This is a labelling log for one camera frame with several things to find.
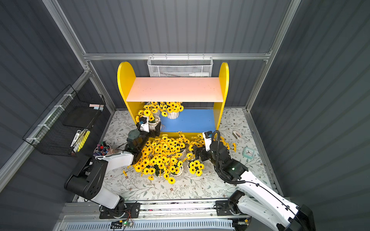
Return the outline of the sunflower pot top shelf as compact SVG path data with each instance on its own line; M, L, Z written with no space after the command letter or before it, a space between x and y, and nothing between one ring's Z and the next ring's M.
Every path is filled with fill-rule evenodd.
M234 152L237 151L237 145L235 142L229 143L226 141L224 137L221 136L221 143L227 148L228 151L233 150Z

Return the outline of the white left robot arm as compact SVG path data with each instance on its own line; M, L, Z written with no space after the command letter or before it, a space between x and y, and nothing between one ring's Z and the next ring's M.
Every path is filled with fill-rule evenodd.
M158 137L160 132L161 125L149 132L132 130L123 151L108 156L83 158L72 170L64 188L107 209L123 211L124 199L103 186L104 176L111 170L136 164L142 157L142 150L149 138Z

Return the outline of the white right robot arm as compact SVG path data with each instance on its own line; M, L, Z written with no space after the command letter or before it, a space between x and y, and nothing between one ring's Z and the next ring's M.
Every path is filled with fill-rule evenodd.
M312 210L282 197L259 180L244 164L233 159L221 141L219 131L202 133L202 146L194 150L195 159L210 161L217 176L237 187L228 198L232 214L246 214L273 231L314 231Z

